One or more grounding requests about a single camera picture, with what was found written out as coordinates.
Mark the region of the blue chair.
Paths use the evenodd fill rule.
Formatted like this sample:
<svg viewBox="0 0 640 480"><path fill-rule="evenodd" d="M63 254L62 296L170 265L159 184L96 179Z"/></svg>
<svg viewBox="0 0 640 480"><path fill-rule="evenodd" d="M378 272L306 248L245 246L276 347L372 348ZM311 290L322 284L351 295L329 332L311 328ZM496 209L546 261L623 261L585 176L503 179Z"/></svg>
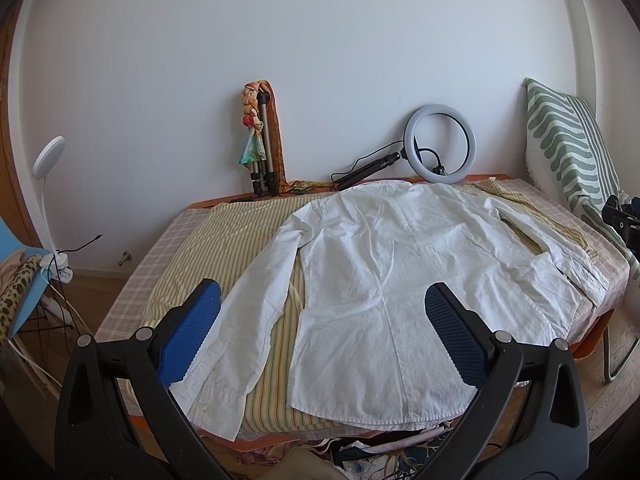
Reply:
<svg viewBox="0 0 640 480"><path fill-rule="evenodd" d="M22 329L50 281L68 282L72 276L61 254L23 244L1 221L1 340Z"/></svg>

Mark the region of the leopard print cloth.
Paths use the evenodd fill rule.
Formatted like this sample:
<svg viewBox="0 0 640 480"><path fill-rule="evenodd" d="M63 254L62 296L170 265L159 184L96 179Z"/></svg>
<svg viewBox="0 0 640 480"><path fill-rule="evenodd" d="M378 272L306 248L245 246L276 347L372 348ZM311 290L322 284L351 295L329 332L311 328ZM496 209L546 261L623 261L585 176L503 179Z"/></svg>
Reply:
<svg viewBox="0 0 640 480"><path fill-rule="evenodd" d="M42 255L26 256L24 249L17 249L1 261L1 343L10 336L18 308L25 298L35 275L40 269Z"/></svg>

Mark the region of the black metal chair frame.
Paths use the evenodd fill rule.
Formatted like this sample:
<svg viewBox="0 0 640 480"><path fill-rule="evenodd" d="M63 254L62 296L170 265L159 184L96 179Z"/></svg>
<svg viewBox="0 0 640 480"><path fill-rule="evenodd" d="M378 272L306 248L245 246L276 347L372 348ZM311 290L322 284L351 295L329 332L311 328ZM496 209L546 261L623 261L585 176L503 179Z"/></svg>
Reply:
<svg viewBox="0 0 640 480"><path fill-rule="evenodd" d="M616 332L611 327L604 330L603 346L603 379L612 384L634 356L639 347L639 336L626 328Z"/></svg>

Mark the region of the white round desk lamp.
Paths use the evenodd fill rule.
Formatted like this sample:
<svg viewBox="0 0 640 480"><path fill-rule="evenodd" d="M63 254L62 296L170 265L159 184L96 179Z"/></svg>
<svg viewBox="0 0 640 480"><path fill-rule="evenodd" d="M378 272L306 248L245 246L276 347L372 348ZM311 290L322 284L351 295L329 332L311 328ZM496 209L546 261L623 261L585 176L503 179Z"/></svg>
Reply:
<svg viewBox="0 0 640 480"><path fill-rule="evenodd" d="M60 252L53 241L47 214L46 186L47 177L62 157L65 147L64 136L55 136L42 148L32 164L32 176L40 184L39 207L46 229L46 248L49 251L49 255L43 258L44 263L41 266L47 272L47 278L54 278L61 283L69 283L72 280L73 270L68 264L68 255Z"/></svg>

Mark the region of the green white patterned pillow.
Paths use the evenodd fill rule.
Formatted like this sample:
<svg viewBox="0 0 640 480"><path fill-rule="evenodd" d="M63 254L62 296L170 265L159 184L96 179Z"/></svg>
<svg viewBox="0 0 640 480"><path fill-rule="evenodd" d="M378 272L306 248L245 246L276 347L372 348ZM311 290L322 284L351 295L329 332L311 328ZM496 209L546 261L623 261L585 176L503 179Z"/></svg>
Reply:
<svg viewBox="0 0 640 480"><path fill-rule="evenodd" d="M604 222L610 196L626 198L601 130L588 103L533 78L526 89L527 146L541 157L541 168L563 205L607 238L627 259L630 277L639 277L638 258L623 237Z"/></svg>

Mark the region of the pile of clothes on floor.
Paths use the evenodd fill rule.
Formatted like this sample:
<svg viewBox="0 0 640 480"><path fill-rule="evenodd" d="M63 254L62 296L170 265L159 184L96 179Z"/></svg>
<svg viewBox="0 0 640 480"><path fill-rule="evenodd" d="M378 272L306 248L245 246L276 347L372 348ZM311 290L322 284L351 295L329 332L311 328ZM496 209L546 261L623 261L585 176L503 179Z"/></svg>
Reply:
<svg viewBox="0 0 640 480"><path fill-rule="evenodd" d="M373 437L292 441L239 454L243 466L264 466L265 479L411 479L454 429L450 422Z"/></svg>

